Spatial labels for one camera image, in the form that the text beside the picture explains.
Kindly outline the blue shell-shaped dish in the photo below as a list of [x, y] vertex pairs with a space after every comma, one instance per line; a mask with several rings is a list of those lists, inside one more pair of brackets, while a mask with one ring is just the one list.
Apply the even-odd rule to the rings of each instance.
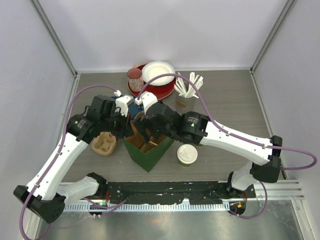
[[138, 113], [143, 112], [144, 111], [144, 107], [143, 105], [137, 105], [135, 102], [135, 99], [137, 97], [133, 96], [133, 101], [132, 103], [128, 106], [128, 112], [130, 113], [130, 119], [133, 120]]

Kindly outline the cardboard cup carrier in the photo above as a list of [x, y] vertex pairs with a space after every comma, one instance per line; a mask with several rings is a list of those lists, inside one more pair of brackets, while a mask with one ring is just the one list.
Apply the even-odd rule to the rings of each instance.
[[143, 143], [142, 146], [139, 148], [139, 150], [143, 153], [147, 153], [148, 151], [150, 151], [151, 149], [157, 147], [160, 143], [158, 141], [155, 140], [150, 140], [147, 143]]
[[93, 139], [92, 149], [101, 156], [109, 156], [116, 148], [117, 139], [110, 132], [101, 132]]

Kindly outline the green brown paper bag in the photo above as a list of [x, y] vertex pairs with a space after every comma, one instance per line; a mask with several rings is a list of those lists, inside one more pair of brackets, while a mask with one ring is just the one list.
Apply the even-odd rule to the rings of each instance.
[[[149, 173], [171, 147], [174, 140], [155, 131], [148, 123], [143, 111], [131, 121], [131, 127], [134, 135], [126, 137], [124, 145], [131, 159]], [[146, 153], [141, 152], [142, 144], [149, 141], [159, 142], [159, 145]]]

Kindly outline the white cup lid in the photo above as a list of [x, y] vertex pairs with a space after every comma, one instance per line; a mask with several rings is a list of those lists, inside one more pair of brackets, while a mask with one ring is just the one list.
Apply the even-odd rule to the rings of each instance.
[[195, 162], [198, 158], [198, 151], [193, 145], [183, 144], [177, 150], [177, 158], [182, 162]]

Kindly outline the green paper coffee cup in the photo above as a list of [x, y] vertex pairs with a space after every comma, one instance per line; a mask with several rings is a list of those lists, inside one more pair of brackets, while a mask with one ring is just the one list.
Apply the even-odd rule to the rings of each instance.
[[179, 161], [179, 164], [180, 164], [182, 167], [189, 167], [189, 166], [191, 166], [193, 163], [194, 163], [194, 161], [191, 161], [191, 162]]

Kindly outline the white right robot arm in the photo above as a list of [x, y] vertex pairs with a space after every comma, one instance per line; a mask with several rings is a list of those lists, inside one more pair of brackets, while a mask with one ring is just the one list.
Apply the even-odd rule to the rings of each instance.
[[238, 197], [257, 181], [275, 183], [281, 171], [280, 152], [268, 146], [280, 146], [282, 138], [259, 138], [214, 124], [209, 117], [198, 112], [184, 114], [172, 110], [161, 101], [143, 104], [147, 126], [152, 133], [159, 133], [183, 144], [212, 146], [248, 159], [248, 163], [229, 174], [226, 193]]

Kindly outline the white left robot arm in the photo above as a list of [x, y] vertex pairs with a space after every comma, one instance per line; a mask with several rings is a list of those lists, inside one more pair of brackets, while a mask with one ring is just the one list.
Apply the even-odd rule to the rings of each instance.
[[89, 173], [65, 187], [60, 183], [80, 153], [101, 133], [109, 132], [117, 138], [133, 135], [129, 113], [133, 101], [129, 95], [118, 98], [95, 96], [85, 112], [68, 120], [66, 133], [45, 165], [26, 186], [18, 185], [14, 196], [48, 224], [56, 221], [66, 206], [78, 200], [90, 196], [102, 199], [108, 184], [97, 173]]

